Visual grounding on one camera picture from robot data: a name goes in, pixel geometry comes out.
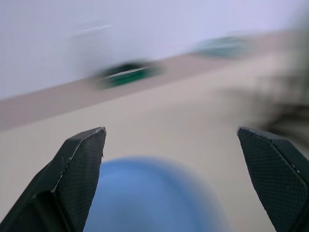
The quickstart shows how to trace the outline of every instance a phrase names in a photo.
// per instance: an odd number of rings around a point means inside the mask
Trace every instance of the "beige floor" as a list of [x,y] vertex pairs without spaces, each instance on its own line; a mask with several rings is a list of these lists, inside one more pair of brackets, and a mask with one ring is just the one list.
[[233,232],[274,232],[251,185],[236,131],[255,114],[261,76],[282,70],[281,53],[236,62],[221,70],[136,92],[0,133],[0,219],[63,141],[107,128],[104,159],[155,155],[200,175],[217,194]]

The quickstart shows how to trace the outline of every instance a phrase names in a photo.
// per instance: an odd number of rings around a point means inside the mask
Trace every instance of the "white wall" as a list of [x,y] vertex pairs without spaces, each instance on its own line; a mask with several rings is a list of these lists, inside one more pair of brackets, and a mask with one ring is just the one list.
[[[281,29],[300,1],[1,0],[0,99],[112,63],[173,56],[229,31]],[[111,27],[74,37],[104,25]]]

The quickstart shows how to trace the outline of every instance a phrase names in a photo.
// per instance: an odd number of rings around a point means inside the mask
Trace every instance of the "floor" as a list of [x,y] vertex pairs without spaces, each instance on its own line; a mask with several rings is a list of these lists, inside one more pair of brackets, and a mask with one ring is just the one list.
[[257,90],[261,77],[284,71],[286,55],[285,51],[260,54],[2,128],[0,218],[66,138],[105,126],[104,160],[129,155],[172,159],[216,193],[232,232],[274,232],[252,187],[236,132],[239,125],[260,119],[254,97],[243,93]]

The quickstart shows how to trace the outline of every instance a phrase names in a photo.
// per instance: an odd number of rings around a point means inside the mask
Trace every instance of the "wall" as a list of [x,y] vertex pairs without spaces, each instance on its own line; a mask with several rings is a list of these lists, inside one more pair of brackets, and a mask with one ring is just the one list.
[[130,59],[173,56],[229,31],[281,29],[300,1],[2,0],[0,99]]

